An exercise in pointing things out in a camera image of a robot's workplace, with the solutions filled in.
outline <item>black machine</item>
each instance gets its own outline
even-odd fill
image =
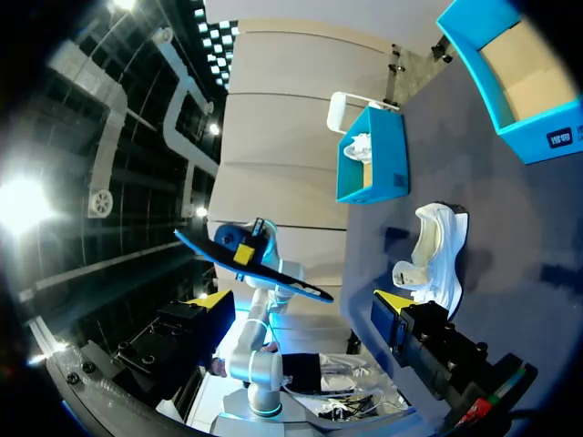
[[[504,435],[510,427],[508,413],[537,369],[511,353],[490,364],[487,344],[458,332],[447,321],[447,310],[433,301],[397,309],[388,294],[374,293],[371,320],[397,363],[411,367],[433,396],[451,407],[440,431],[476,426],[476,434],[470,434]]]
[[[140,334],[119,343],[116,361],[93,342],[81,351],[122,389],[156,407],[209,361],[235,320],[232,291],[213,296],[211,305],[173,301],[159,309]]]

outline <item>cable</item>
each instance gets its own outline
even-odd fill
[[[362,416],[363,414],[366,414],[367,412],[371,412],[372,410],[374,410],[376,407],[378,407],[382,403],[386,403],[384,397],[381,397],[381,400],[378,401],[373,407],[371,407],[368,410],[365,410],[363,412],[357,412],[353,417]]]

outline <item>black ceiling grid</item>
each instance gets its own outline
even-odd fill
[[[38,91],[15,118],[11,153],[3,164],[39,179],[59,214],[21,239],[3,242],[15,298],[26,301],[28,317],[42,315],[65,340],[79,344],[93,340],[106,351],[141,330],[165,302],[192,298],[195,286],[200,290],[203,285],[202,272],[211,267],[181,246],[111,262],[176,242],[174,228],[196,227],[206,233],[199,220],[180,216],[188,163],[162,137],[178,80],[150,38],[156,29],[169,25],[168,19],[178,22],[181,7],[190,7],[189,2],[174,3],[138,0],[130,13],[112,11],[104,3],[83,18],[72,36],[123,86],[129,109],[155,129],[126,116],[112,168],[109,189],[114,207],[108,217],[87,218],[91,169],[108,110],[52,69],[46,69]],[[177,29],[171,24],[173,45],[189,70],[197,69],[189,73],[202,81],[201,90],[215,102],[214,116],[220,120],[224,88],[215,84],[206,55],[201,50],[190,52],[198,40],[186,35],[185,25]],[[218,161],[220,140],[202,135],[207,121],[188,98],[177,130]],[[196,168],[193,197],[204,198],[208,205],[213,181]],[[107,267],[76,274],[98,263]],[[58,276],[68,272],[72,273],[66,279]]]

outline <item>blue tray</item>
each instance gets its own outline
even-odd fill
[[[371,134],[373,184],[363,188],[363,164],[347,158],[344,148],[353,137]],[[336,201],[374,203],[409,194],[409,170],[403,116],[366,107],[338,144]]]

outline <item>white fabric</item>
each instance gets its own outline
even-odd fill
[[[440,203],[419,208],[415,214],[421,220],[421,232],[411,255],[413,264],[397,262],[393,284],[411,290],[415,302],[434,300],[451,318],[462,297],[455,258],[465,244],[468,216]]]
[[[364,355],[321,353],[322,391],[396,391],[378,364]]]

